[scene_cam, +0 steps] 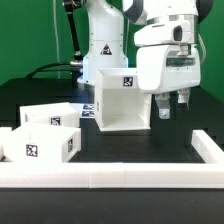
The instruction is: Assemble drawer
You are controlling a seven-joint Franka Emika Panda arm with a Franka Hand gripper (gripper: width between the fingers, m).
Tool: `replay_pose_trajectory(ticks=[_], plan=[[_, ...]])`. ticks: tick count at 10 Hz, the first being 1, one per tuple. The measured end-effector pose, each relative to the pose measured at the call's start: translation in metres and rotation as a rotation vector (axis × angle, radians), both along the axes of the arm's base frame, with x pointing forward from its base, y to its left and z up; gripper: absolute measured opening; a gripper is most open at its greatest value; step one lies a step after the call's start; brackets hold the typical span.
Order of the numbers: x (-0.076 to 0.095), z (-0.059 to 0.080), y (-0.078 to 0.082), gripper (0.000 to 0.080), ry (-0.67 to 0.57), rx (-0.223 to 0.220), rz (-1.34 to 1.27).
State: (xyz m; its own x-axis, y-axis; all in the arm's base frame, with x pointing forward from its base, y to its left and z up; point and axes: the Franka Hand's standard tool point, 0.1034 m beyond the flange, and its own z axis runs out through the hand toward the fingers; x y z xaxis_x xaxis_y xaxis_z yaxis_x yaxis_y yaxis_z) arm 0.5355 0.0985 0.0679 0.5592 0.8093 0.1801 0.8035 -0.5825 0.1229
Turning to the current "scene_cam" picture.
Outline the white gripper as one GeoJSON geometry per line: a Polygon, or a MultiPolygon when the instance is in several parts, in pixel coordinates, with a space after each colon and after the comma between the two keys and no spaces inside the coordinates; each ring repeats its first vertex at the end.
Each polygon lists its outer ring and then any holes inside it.
{"type": "Polygon", "coordinates": [[[141,47],[137,51],[136,65],[139,88],[145,93],[156,94],[161,119],[170,118],[170,95],[166,92],[179,90],[178,104],[189,107],[190,90],[184,88],[197,86],[201,80],[196,48],[183,55],[183,48],[178,45],[141,47]]]}

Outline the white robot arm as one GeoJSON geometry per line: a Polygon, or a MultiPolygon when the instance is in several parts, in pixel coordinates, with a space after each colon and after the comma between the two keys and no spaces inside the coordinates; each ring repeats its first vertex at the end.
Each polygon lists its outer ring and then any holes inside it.
{"type": "Polygon", "coordinates": [[[80,82],[93,86],[99,68],[126,68],[123,53],[124,21],[141,29],[134,34],[140,89],[153,94],[159,117],[170,117],[169,94],[178,93],[178,108],[188,107],[190,89],[200,84],[197,47],[202,45],[198,24],[214,0],[122,0],[118,10],[106,0],[86,0],[89,50],[83,59],[80,82]]]}

